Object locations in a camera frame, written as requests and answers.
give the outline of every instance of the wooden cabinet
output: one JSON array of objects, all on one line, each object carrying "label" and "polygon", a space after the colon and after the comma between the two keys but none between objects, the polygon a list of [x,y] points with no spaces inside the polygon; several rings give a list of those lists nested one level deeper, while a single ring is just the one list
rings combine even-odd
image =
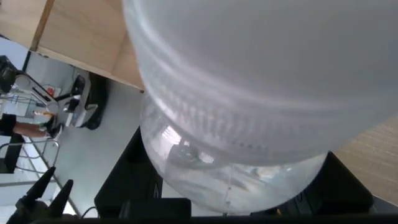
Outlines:
[{"label": "wooden cabinet", "polygon": [[121,0],[2,0],[0,34],[40,54],[144,88]]}]

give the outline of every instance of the person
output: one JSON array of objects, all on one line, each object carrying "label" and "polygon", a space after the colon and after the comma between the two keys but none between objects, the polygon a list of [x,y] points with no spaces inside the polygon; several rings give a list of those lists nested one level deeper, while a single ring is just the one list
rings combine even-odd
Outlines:
[{"label": "person", "polygon": [[55,117],[42,124],[29,124],[17,121],[14,114],[3,114],[0,119],[0,135],[12,136],[13,133],[21,134],[30,138],[52,138],[57,140],[63,131],[63,124],[52,128]]}]

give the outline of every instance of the clear plastic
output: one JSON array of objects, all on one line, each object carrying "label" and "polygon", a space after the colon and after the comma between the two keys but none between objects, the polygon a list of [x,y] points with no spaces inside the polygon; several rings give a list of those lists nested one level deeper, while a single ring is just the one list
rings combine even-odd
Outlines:
[{"label": "clear plastic", "polygon": [[286,201],[398,103],[398,1],[124,0],[142,137],[195,203]]},{"label": "clear plastic", "polygon": [[211,157],[180,135],[147,94],[141,135],[164,180],[193,203],[217,212],[255,212],[284,203],[315,178],[326,157],[279,166],[247,166]]}]

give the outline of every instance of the black cable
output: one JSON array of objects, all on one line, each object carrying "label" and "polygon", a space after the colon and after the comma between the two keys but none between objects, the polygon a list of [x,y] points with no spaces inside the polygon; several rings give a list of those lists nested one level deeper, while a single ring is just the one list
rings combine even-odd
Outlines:
[{"label": "black cable", "polygon": [[87,213],[88,213],[90,210],[94,209],[94,208],[95,208],[95,210],[97,210],[97,208],[96,208],[95,206],[92,206],[92,207],[88,208],[88,209],[83,213],[83,215],[81,216],[81,218],[84,218],[84,217],[87,215]]}]

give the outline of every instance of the wooden countertop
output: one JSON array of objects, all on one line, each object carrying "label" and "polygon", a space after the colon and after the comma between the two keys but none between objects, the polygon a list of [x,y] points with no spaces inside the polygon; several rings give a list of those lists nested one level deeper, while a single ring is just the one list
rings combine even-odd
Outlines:
[{"label": "wooden countertop", "polygon": [[374,195],[398,205],[398,117],[365,131],[335,153]]},{"label": "wooden countertop", "polygon": [[[0,33],[31,50],[144,89],[121,0],[2,0]],[[398,118],[336,155],[377,196],[398,204]]]}]

